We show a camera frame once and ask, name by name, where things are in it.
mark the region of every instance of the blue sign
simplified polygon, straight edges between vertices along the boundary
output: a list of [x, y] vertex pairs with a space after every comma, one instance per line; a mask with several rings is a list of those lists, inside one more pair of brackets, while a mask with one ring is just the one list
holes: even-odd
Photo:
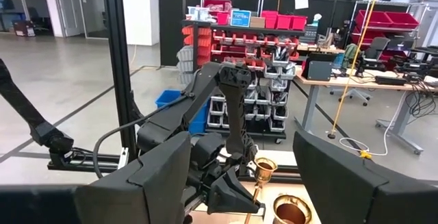
[[232, 10], [231, 11], [231, 26], [249, 27], [251, 20], [251, 11]]

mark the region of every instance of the brass cup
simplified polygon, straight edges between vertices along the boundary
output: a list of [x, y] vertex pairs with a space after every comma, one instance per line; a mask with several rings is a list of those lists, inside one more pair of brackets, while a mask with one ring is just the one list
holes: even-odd
[[274, 200], [273, 224], [308, 224], [312, 219], [309, 206], [292, 195], [281, 195]]
[[272, 173], [278, 168], [276, 163], [267, 158], [255, 159], [257, 168], [255, 169], [255, 179], [260, 186], [268, 183], [271, 180]]

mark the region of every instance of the white cable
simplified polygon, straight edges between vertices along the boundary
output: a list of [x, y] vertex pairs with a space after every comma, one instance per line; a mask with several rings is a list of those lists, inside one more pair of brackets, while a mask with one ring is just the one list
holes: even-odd
[[[389, 122], [388, 127], [387, 127], [386, 130], [385, 130], [385, 133], [383, 134], [383, 144], [384, 144], [384, 146], [385, 146], [385, 152], [384, 152], [384, 153], [370, 153], [370, 148], [369, 148], [365, 143], [363, 143], [363, 142], [361, 142], [361, 141], [358, 141], [358, 140], [355, 140], [355, 139], [353, 139], [353, 138], [341, 138], [341, 139], [339, 139], [339, 143], [340, 143], [342, 146], [347, 147], [347, 148], [352, 149], [352, 150], [355, 150], [355, 151], [365, 151], [365, 152], [368, 152], [370, 155], [381, 155], [381, 156], [387, 155], [387, 154], [388, 154], [388, 145], [387, 145], [387, 141], [386, 141], [386, 134], [388, 133], [389, 129], [391, 128], [392, 123], [393, 123], [394, 120], [396, 119], [397, 114], [398, 114], [398, 112], [400, 111], [400, 109], [401, 109], [401, 107], [402, 107], [402, 104], [403, 104], [404, 96], [405, 96], [405, 95], [406, 95], [406, 92], [404, 92], [403, 95], [402, 95], [402, 98], [400, 98], [400, 101], [398, 102], [398, 107], [397, 107], [396, 113], [395, 113], [394, 116], [392, 117], [391, 121]], [[358, 144], [364, 146], [365, 149], [356, 149], [356, 148], [353, 148], [353, 147], [351, 147], [351, 146], [349, 146], [349, 145], [344, 144], [344, 143], [342, 142], [343, 140], [351, 140], [351, 141], [354, 141], [354, 142], [356, 142], [356, 143], [358, 143]]]

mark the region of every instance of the paper sign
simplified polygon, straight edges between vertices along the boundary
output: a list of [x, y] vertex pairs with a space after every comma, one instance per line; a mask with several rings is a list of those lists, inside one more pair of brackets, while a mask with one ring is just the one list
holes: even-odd
[[231, 11], [231, 26], [249, 27], [251, 19], [251, 11], [232, 10]]
[[309, 8], [309, 0], [295, 0], [295, 9]]

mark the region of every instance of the concrete floor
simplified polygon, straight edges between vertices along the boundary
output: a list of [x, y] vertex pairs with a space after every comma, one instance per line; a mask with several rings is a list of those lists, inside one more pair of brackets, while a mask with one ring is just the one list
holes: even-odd
[[[129, 55], [133, 56], [133, 47]], [[0, 34], [0, 57], [7, 64], [14, 81], [30, 101], [50, 122], [75, 139], [76, 147], [92, 149], [105, 132], [118, 126], [110, 55], [106, 40], [83, 38], [18, 38]], [[138, 47], [132, 68], [159, 62], [159, 47]], [[155, 109], [155, 99], [162, 90], [182, 88], [176, 69], [145, 68], [134, 73], [131, 85], [140, 110], [147, 114]], [[302, 118], [309, 91], [308, 86], [291, 85], [287, 137], [281, 145], [272, 139], [257, 140], [261, 149], [292, 150], [292, 139], [297, 126], [293, 116]], [[339, 126], [352, 138], [382, 153], [383, 130], [374, 127], [375, 119], [390, 119], [396, 110], [401, 92], [376, 90], [368, 107], [360, 100], [346, 100]], [[322, 88], [318, 105], [332, 119], [338, 97]], [[48, 171], [47, 148], [29, 140], [29, 128], [21, 117], [0, 98], [0, 184], [67, 184], [90, 183], [94, 173]], [[312, 132], [334, 145], [336, 140], [326, 135], [332, 125], [320, 112], [315, 112]], [[438, 116], [427, 116], [407, 127], [407, 136], [425, 149], [421, 156], [389, 137], [389, 154], [374, 157], [374, 161], [395, 171], [438, 184]], [[120, 153], [119, 135], [105, 141], [103, 153]]]

